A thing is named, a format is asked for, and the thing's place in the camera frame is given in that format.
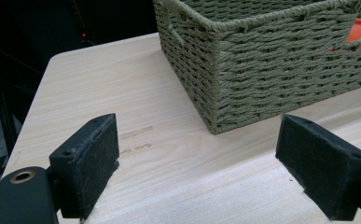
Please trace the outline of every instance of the black clamp pad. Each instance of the black clamp pad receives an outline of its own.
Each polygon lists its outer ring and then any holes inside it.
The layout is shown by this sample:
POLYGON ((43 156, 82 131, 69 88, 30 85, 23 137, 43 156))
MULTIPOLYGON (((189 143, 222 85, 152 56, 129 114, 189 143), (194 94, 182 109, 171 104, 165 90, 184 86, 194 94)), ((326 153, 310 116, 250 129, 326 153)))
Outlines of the black clamp pad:
POLYGON ((360 149, 307 119, 283 115, 276 158, 328 218, 354 219, 360 149))
POLYGON ((52 174, 61 181, 63 217, 86 219, 118 168, 115 114, 90 120, 50 156, 52 174))

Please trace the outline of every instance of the basket rim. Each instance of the basket rim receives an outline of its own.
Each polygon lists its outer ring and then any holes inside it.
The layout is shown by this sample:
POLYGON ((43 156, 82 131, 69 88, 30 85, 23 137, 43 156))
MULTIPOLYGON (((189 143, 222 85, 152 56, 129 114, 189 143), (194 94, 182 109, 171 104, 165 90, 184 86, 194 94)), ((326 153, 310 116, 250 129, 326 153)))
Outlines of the basket rim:
POLYGON ((217 32, 224 32, 228 30, 234 30, 243 28, 245 31, 251 25, 260 25, 269 21, 278 21, 280 19, 295 17, 300 15, 309 15, 310 13, 326 10, 329 8, 338 8, 357 3, 359 0, 325 0, 322 2, 312 3, 305 6, 296 6, 287 9, 277 10, 265 14, 251 16, 243 19, 235 19, 231 21, 213 21, 204 16, 201 13, 190 7, 188 4, 180 0, 157 0, 159 4, 171 10, 171 12, 178 18, 182 18, 182 15, 194 19, 206 30, 212 30, 217 32))

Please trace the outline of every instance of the light wood surface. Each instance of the light wood surface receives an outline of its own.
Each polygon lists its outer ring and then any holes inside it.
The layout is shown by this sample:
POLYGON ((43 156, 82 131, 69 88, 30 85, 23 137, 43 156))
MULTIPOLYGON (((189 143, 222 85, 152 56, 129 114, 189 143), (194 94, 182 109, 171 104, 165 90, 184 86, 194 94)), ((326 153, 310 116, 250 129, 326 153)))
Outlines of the light wood surface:
MULTIPOLYGON (((120 166, 87 223, 330 223, 274 157, 280 117, 209 133, 157 34, 53 57, 5 174, 47 168, 53 150, 107 113, 118 118, 120 166)), ((289 114, 361 148, 361 89, 289 114)))

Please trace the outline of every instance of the woven basket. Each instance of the woven basket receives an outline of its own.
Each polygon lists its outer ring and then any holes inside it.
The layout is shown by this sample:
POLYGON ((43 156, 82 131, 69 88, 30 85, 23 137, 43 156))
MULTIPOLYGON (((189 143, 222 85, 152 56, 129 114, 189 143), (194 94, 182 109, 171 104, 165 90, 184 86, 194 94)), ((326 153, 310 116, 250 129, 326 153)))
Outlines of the woven basket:
POLYGON ((160 43, 212 133, 361 87, 355 0, 154 0, 160 43))

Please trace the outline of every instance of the dark background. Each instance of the dark background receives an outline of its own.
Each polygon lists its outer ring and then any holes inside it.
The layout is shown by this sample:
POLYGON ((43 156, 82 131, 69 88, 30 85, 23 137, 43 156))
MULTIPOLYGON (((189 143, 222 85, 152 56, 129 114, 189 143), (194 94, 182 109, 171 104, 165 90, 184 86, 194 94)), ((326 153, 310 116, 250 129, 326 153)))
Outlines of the dark background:
POLYGON ((0 0, 0 95, 23 123, 52 56, 155 32, 152 0, 0 0))

